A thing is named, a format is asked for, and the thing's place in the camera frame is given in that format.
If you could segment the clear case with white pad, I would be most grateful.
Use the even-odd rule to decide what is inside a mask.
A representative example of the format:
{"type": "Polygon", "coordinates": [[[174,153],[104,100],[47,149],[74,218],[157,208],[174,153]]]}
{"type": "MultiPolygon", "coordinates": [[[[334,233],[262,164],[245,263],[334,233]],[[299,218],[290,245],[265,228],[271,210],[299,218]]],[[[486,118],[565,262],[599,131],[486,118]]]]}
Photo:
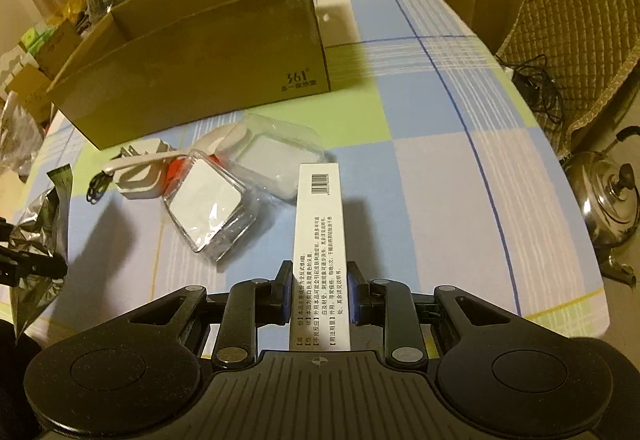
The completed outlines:
{"type": "Polygon", "coordinates": [[[262,197],[202,151],[179,164],[162,195],[192,252],[218,263],[257,220],[262,197]]]}

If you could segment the white power adapter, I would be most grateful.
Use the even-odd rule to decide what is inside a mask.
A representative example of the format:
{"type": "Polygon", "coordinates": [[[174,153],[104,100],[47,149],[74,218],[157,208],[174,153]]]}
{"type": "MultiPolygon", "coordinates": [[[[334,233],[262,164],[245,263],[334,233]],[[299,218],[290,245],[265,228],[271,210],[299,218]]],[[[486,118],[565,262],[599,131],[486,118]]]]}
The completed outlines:
{"type": "MultiPolygon", "coordinates": [[[[124,156],[154,154],[171,151],[171,145],[160,138],[131,142],[122,148],[124,156]]],[[[162,194],[168,162],[154,162],[115,171],[113,180],[117,191],[129,200],[154,199],[162,194]]]]}

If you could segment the white plastic spoon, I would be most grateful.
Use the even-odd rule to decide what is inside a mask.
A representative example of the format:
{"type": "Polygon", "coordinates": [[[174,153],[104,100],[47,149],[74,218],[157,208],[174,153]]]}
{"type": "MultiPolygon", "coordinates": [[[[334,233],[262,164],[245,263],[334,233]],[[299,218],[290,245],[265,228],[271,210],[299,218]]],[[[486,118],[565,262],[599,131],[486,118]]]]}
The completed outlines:
{"type": "Polygon", "coordinates": [[[152,164],[154,162],[163,162],[168,160],[179,159],[179,157],[188,156],[193,151],[201,151],[207,155],[214,155],[218,147],[226,141],[227,143],[235,143],[242,140],[246,136],[247,130],[242,123],[233,123],[218,126],[203,137],[192,143],[189,148],[175,151],[145,153],[141,155],[132,155],[119,157],[108,161],[103,167],[104,174],[111,175],[115,171],[121,169],[138,167],[152,164]]]}

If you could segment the cardboard boxes pile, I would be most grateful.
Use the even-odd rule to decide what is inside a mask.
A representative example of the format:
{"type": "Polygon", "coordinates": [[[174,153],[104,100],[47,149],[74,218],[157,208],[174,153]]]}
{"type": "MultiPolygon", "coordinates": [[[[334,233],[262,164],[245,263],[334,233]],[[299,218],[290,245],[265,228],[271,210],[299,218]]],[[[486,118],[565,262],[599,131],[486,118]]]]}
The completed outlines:
{"type": "Polygon", "coordinates": [[[92,25],[86,0],[69,0],[41,29],[29,29],[1,72],[2,95],[17,94],[17,102],[37,123],[48,122],[52,104],[47,90],[92,25]]]}

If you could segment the long white barcode box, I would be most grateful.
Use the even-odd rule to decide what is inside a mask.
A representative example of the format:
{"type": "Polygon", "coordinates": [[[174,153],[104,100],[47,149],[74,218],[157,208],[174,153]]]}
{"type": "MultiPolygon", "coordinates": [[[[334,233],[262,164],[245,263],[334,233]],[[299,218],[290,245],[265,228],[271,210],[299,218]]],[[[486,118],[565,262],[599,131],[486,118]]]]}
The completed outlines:
{"type": "Polygon", "coordinates": [[[290,348],[348,351],[350,321],[340,167],[299,168],[290,348]]]}

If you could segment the brown cardboard box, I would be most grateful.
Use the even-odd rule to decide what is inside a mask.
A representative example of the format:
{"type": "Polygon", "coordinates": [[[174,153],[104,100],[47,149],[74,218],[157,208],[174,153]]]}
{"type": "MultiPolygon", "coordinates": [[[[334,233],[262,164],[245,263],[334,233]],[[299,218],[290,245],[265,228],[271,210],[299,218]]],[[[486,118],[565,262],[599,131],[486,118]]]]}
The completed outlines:
{"type": "Polygon", "coordinates": [[[330,88],[314,0],[127,0],[49,96],[96,148],[330,88]]]}

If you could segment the steel kettle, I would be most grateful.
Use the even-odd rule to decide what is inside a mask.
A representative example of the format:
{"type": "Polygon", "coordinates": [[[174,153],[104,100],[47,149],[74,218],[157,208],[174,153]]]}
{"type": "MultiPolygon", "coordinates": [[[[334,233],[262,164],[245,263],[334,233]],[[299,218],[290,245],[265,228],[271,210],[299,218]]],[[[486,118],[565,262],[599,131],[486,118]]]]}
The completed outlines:
{"type": "Polygon", "coordinates": [[[563,171],[586,224],[601,275],[632,289],[637,277],[632,267],[614,257],[614,249],[624,245],[639,226],[639,190],[634,167],[617,163],[610,152],[619,143],[639,135],[639,127],[620,130],[601,151],[571,155],[563,171]]]}

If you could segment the checkered tablecloth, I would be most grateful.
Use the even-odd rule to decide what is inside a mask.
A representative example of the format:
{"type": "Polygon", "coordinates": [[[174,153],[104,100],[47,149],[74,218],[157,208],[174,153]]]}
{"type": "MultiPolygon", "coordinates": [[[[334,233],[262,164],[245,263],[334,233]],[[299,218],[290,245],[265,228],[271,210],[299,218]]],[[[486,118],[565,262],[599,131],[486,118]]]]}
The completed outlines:
{"type": "MultiPolygon", "coordinates": [[[[605,333],[603,281],[562,168],[491,52],[443,0],[318,0],[332,89],[260,114],[314,129],[340,167],[347,257],[415,292],[451,284],[567,336],[605,333]]],[[[90,204],[111,157],[58,117],[27,185],[73,168],[68,272],[29,329],[56,342],[188,284],[223,292],[292,256],[295,208],[268,200],[218,264],[160,200],[90,204]]]]}

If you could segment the red snack packet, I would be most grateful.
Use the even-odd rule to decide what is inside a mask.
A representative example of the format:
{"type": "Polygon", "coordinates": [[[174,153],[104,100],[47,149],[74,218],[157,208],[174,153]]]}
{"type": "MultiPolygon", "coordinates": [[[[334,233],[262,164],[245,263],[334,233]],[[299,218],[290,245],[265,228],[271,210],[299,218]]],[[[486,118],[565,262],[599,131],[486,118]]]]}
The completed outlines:
{"type": "Polygon", "coordinates": [[[186,156],[178,157],[178,159],[173,160],[168,164],[166,169],[166,178],[163,185],[163,197],[175,192],[179,188],[183,174],[186,172],[186,167],[188,165],[189,160],[186,156]]]}

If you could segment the silver foil bag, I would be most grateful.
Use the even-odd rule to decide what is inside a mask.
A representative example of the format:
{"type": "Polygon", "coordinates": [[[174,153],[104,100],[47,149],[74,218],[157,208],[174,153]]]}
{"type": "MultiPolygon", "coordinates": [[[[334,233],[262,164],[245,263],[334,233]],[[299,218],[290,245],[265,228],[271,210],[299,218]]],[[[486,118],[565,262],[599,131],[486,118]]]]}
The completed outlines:
{"type": "MultiPolygon", "coordinates": [[[[68,272],[68,219],[73,172],[66,164],[48,171],[47,176],[52,187],[24,209],[9,234],[8,249],[50,257],[58,254],[65,259],[68,272]]],[[[29,275],[26,279],[11,279],[10,301],[17,337],[22,336],[60,295],[65,277],[51,279],[29,275]]]]}

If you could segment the clear plastic tray lid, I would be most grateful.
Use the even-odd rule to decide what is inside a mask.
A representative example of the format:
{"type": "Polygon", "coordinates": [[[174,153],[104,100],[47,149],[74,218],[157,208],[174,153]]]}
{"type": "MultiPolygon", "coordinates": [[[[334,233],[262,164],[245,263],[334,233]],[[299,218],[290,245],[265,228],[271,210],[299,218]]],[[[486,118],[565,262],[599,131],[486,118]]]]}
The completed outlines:
{"type": "Polygon", "coordinates": [[[313,129],[254,113],[233,126],[215,156],[235,177],[284,201],[296,198],[299,167],[326,160],[313,129]]]}

